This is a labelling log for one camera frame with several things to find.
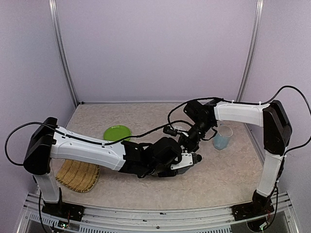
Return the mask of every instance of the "white wall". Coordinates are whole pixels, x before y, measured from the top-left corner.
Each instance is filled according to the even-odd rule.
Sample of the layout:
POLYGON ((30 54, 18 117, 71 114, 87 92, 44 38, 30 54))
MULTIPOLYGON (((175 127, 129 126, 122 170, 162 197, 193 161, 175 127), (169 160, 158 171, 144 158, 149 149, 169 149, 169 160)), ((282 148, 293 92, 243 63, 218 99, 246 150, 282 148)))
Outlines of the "white wall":
POLYGON ((58 1, 79 101, 235 98, 256 2, 58 1))
MULTIPOLYGON (((48 1, 7 0, 0 4, 0 232, 13 231, 35 183, 24 168, 10 164, 4 141, 15 127, 48 116, 65 125, 74 111, 62 71, 48 1)), ((9 153, 24 161, 29 127, 14 135, 9 153)))
MULTIPOLYGON (((266 101, 283 85, 305 93, 311 102, 311 2, 266 0, 259 39, 243 100, 266 101)), ((311 135, 310 114, 298 93, 284 90, 278 96, 293 126, 290 148, 311 135)), ((252 127, 262 143, 262 129, 252 127)), ((288 191, 302 232, 311 228, 311 145, 294 150, 286 159, 281 189, 288 191)))

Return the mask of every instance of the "plastic cup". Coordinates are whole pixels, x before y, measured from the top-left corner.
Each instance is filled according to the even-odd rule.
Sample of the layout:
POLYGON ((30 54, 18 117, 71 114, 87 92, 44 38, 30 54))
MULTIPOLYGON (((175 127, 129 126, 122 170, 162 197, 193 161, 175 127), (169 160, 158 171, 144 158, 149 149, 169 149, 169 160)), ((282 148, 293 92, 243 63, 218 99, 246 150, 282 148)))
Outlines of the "plastic cup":
POLYGON ((217 128, 217 134, 214 137, 214 148, 217 150, 223 150, 228 146, 230 138, 233 135, 233 131, 230 127, 221 125, 217 128))

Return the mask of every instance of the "green plate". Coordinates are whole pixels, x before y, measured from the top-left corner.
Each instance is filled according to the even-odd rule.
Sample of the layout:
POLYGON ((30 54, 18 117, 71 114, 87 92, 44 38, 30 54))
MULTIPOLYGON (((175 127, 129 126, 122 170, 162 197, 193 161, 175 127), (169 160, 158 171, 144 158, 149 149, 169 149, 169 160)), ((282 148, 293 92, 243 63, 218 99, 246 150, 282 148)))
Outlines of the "green plate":
POLYGON ((114 125, 104 132, 104 140, 117 141, 121 138, 131 136, 131 135, 132 135, 131 130, 127 128, 126 126, 114 125))

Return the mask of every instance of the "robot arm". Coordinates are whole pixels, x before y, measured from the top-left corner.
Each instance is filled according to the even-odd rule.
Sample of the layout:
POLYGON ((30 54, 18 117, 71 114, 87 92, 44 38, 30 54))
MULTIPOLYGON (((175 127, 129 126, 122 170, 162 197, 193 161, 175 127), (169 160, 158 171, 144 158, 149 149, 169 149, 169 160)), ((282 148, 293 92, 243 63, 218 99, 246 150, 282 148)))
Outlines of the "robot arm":
MULTIPOLYGON (((249 123, 263 127, 266 154, 262 176, 253 195, 251 212, 259 214, 266 210, 275 182, 282 172, 284 151, 292 133, 281 103, 274 100, 265 105, 250 105, 212 100, 202 105, 193 100, 187 103, 184 112, 194 125, 186 133, 180 133, 178 142, 173 138, 163 137, 154 144, 123 141, 108 146, 108 141, 58 127, 57 119, 50 117, 45 124, 61 134, 40 126, 32 135, 24 167, 34 175, 45 204, 59 205, 61 192, 50 169, 51 158, 98 164, 118 172, 136 174, 139 178, 152 174, 171 177, 184 173, 201 161, 202 157, 195 151, 199 149, 199 142, 208 130, 217 126, 217 121, 249 123)), ((170 126, 164 128, 163 132, 173 136, 178 134, 170 126)))

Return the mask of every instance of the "black cable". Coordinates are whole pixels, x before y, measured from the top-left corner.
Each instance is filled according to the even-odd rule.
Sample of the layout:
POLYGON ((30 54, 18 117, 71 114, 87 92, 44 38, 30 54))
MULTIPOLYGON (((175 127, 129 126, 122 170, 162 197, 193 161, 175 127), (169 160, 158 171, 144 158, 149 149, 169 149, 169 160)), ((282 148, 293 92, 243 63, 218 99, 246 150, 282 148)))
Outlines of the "black cable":
POLYGON ((40 190, 40 195, 39 195, 39 218, 40 218, 40 223, 41 223, 41 226, 44 230, 45 233, 48 233, 47 230, 45 229, 44 225, 43 225, 43 221, 42 221, 42 216, 41 216, 41 196, 42 196, 42 192, 40 190))
POLYGON ((277 203, 278 203, 278 187, 276 186, 276 209, 274 211, 274 215, 273 215, 273 219, 271 220, 271 222, 269 223, 269 225, 264 228, 263 230, 267 230, 269 227, 272 226, 272 223, 274 222, 274 219, 276 218, 276 212, 277 212, 277 203))
POLYGON ((181 106, 185 105, 186 103, 189 103, 190 101, 194 101, 194 100, 199 101, 199 100, 224 100, 224 99, 221 99, 221 98, 218 98, 218 97, 205 97, 205 98, 197 98, 197 99, 192 99, 192 100, 188 100, 188 101, 186 101, 186 102, 183 102, 183 103, 181 103, 180 105, 178 105, 177 107, 173 108, 173 109, 169 112, 169 114, 167 115, 167 121, 168 121, 168 123, 169 123, 170 126, 172 126, 171 119, 170 119, 171 114, 172 114, 176 109, 178 109, 178 108, 180 108, 181 106))
POLYGON ((247 225, 247 222, 246 222, 246 225, 247 225, 247 227, 248 227, 248 229, 249 229, 250 231, 255 232, 255 233, 262 233, 263 231, 265 231, 266 229, 268 229, 269 227, 271 227, 272 223, 274 222, 274 220, 275 220, 275 218, 276 218, 277 204, 278 204, 278 187, 277 187, 276 184, 275 184, 274 189, 273 189, 272 192, 274 192, 275 190, 276 190, 276 208, 275 208, 274 215, 273 215, 273 218, 272 218, 271 222, 268 223, 268 225, 266 226, 266 228, 263 228, 262 230, 259 229, 258 231, 254 231, 254 230, 250 229, 250 228, 248 227, 248 225, 247 225))
POLYGON ((119 139, 119 140, 117 140, 117 141, 114 141, 114 142, 105 143, 104 146, 110 146, 110 145, 116 144, 116 143, 121 142, 121 141, 123 141, 123 140, 125 140, 125 139, 128 139, 128 138, 141 138, 141 137, 144 137, 144 136, 146 136, 146 135, 148 135, 148 134, 150 134, 150 133, 153 133, 153 132, 155 132, 155 131, 157 131, 157 130, 162 129, 162 128, 164 128, 165 126, 172 125, 172 124, 175 124, 175 123, 185 123, 185 124, 187 124, 187 125, 189 125, 189 126, 191 126, 191 127, 193 126, 193 125, 191 125, 189 122, 187 122, 187 121, 185 121, 185 120, 175 120, 175 121, 173 121, 173 122, 167 123, 167 124, 165 124, 165 125, 161 125, 161 126, 159 126, 159 127, 156 127, 156 128, 154 128, 154 129, 152 129, 152 130, 150 130, 150 131, 148 131, 148 132, 145 132, 145 133, 143 133, 143 134, 140 134, 140 135, 127 136, 127 137, 121 138, 121 139, 119 139))
MULTIPOLYGON (((184 120, 177 120, 177 121, 174 121, 174 123, 178 123, 178 122, 185 123, 185 124, 187 124, 187 125, 189 125, 189 126, 192 127, 192 125, 191 125, 189 122, 187 122, 187 121, 184 121, 184 120)), ((20 130, 20 129, 26 127, 26 126, 29 126, 29 125, 42 125, 42 126, 45 126, 45 127, 49 128, 49 129, 53 130, 53 131, 56 132, 56 133, 59 133, 60 135, 63 135, 63 136, 69 137, 69 138, 73 138, 73 139, 76 139, 76 140, 79 140, 79 141, 83 141, 83 142, 95 144, 95 145, 102 145, 101 142, 90 141, 90 140, 87 140, 87 139, 84 139, 84 138, 79 138, 79 137, 76 137, 76 136, 73 136, 73 135, 70 135, 70 134, 64 134, 63 132, 60 132, 60 131, 54 129, 53 127, 51 127, 50 125, 47 125, 47 124, 45 124, 45 123, 36 122, 36 121, 28 122, 28 123, 26 123, 26 124, 23 124, 23 125, 21 125, 21 126, 18 126, 18 127, 15 128, 14 130, 12 130, 12 131, 9 133, 9 135, 7 136, 7 138, 6 138, 6 140, 5 140, 5 143, 4 143, 4 152, 5 152, 5 155, 6 155, 7 159, 8 159, 12 164, 14 164, 14 165, 16 165, 16 166, 23 166, 23 164, 16 163, 16 162, 14 162, 14 161, 10 158, 10 156, 9 156, 9 154, 8 154, 8 149, 7 149, 8 142, 9 142, 9 139, 11 138, 11 136, 12 136, 16 131, 18 131, 18 130, 20 130)), ((155 129, 153 129, 153 130, 150 130, 150 131, 148 131, 148 132, 146 132, 146 133, 143 133, 143 134, 141 134, 141 135, 137 135, 137 136, 128 136, 128 137, 122 138, 122 139, 120 139, 120 140, 118 140, 118 141, 116 141, 116 142, 108 143, 108 144, 105 144, 105 145, 107 145, 107 146, 108 146, 108 145, 113 145, 113 144, 115 144, 115 143, 118 143, 118 142, 120 142, 120 141, 123 141, 123 140, 125 140, 125 139, 127 139, 127 138, 131 138, 131 137, 135 137, 135 138, 144 137, 144 136, 146 136, 146 135, 148 135, 148 134, 150 134, 150 133, 152 133, 152 132, 154 132, 154 131, 157 131, 157 130, 159 130, 159 129, 161 129, 161 128, 164 128, 164 127, 167 126, 167 125, 168 125, 168 124, 162 125, 162 126, 157 127, 157 128, 155 128, 155 129)))
MULTIPOLYGON (((307 105, 307 107, 308 107, 308 110, 309 110, 309 113, 310 113, 310 116, 311 116, 311 107, 310 107, 310 105, 309 105, 309 102, 308 102, 307 98, 305 97, 305 95, 304 95, 297 87, 294 87, 294 86, 291 86, 291 85, 282 86, 282 87, 275 93, 275 95, 272 96, 272 98, 270 98, 270 99, 269 99, 268 101, 266 101, 266 102, 261 103, 260 105, 268 104, 268 103, 270 103, 271 101, 273 101, 273 100, 278 96, 278 94, 279 94, 283 89, 285 89, 285 88, 293 89, 293 90, 297 91, 297 92, 302 96, 302 98, 304 99, 304 101, 305 101, 305 103, 306 103, 306 105, 307 105)), ((168 116, 167 116, 167 118, 168 118, 168 119, 167 119, 167 120, 168 120, 168 123, 171 125, 171 120, 170 120, 171 114, 172 114, 176 109, 180 108, 181 106, 183 106, 183 105, 185 105, 185 104, 187 104, 187 103, 189 103, 190 101, 193 101, 193 100, 199 101, 199 100, 211 100, 211 99, 213 99, 213 100, 221 100, 221 101, 227 102, 227 103, 232 103, 232 101, 224 100, 224 99, 221 99, 221 98, 219 98, 219 97, 207 97, 207 98, 198 98, 198 99, 188 100, 188 101, 186 101, 186 102, 181 103, 181 104, 178 105, 177 107, 173 108, 173 109, 169 112, 169 114, 168 114, 168 116)), ((251 103, 251 102, 233 102, 233 103, 259 105, 259 103, 251 103)), ((290 152, 290 151, 292 151, 292 150, 302 148, 302 147, 306 146, 307 144, 309 144, 310 142, 311 142, 311 135, 310 135, 309 139, 308 139, 304 144, 302 144, 302 145, 300 145, 300 146, 296 146, 296 147, 290 148, 290 149, 286 150, 284 154, 286 154, 286 153, 288 153, 288 152, 290 152)))
POLYGON ((42 125, 42 126, 48 127, 48 128, 50 128, 51 130, 53 130, 53 131, 55 131, 55 132, 57 132, 57 133, 59 133, 59 134, 65 136, 64 133, 62 133, 62 132, 60 132, 60 131, 54 129, 54 128, 51 127, 50 125, 47 125, 47 124, 44 124, 44 123, 41 123, 41 122, 35 122, 35 121, 34 121, 34 122, 29 122, 29 123, 23 124, 23 125, 21 125, 21 126, 18 126, 18 127, 15 128, 12 132, 9 133, 9 135, 7 136, 7 138, 6 138, 6 140, 5 140, 5 143, 4 143, 4 152, 5 152, 5 155, 6 155, 7 159, 8 159, 12 164, 14 164, 14 165, 16 165, 16 166, 23 166, 23 164, 15 163, 15 162, 9 157, 8 149, 7 149, 8 141, 9 141, 10 137, 12 136, 12 134, 14 134, 17 130, 20 130, 21 128, 24 128, 24 127, 26 127, 26 126, 28 126, 28 125, 42 125))

